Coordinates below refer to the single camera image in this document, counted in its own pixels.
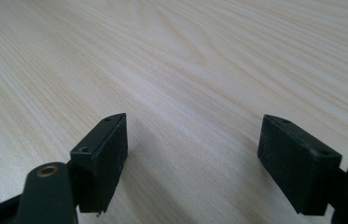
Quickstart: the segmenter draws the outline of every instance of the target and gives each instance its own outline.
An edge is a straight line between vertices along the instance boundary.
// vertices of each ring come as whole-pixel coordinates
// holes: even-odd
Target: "light wood surface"
[[[80,223],[329,223],[257,149],[272,114],[348,168],[348,1],[0,1],[0,202],[121,112],[116,194]]]

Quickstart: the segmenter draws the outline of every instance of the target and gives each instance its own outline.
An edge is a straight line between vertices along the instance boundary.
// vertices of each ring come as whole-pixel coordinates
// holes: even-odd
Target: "wooden table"
[[[257,150],[272,114],[348,168],[348,1],[0,1],[0,202],[121,112],[115,196],[80,223],[329,223]]]

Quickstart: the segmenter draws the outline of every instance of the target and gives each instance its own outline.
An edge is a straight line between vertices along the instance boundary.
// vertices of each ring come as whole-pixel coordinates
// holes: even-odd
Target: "wood grain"
[[[126,112],[106,214],[80,223],[329,223],[257,158],[263,114],[348,168],[348,1],[0,1],[0,202]]]

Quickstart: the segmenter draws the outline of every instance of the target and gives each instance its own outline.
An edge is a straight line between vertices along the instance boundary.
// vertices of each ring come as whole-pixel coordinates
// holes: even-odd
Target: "wood grain pattern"
[[[106,116],[129,158],[80,223],[329,223],[257,159],[263,114],[348,168],[348,1],[0,1],[0,202]]]

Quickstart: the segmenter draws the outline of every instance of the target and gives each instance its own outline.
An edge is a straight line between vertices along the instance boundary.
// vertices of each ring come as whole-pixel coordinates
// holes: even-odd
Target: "table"
[[[0,202],[122,112],[115,196],[80,223],[329,223],[257,150],[271,114],[348,168],[348,1],[0,1]]]

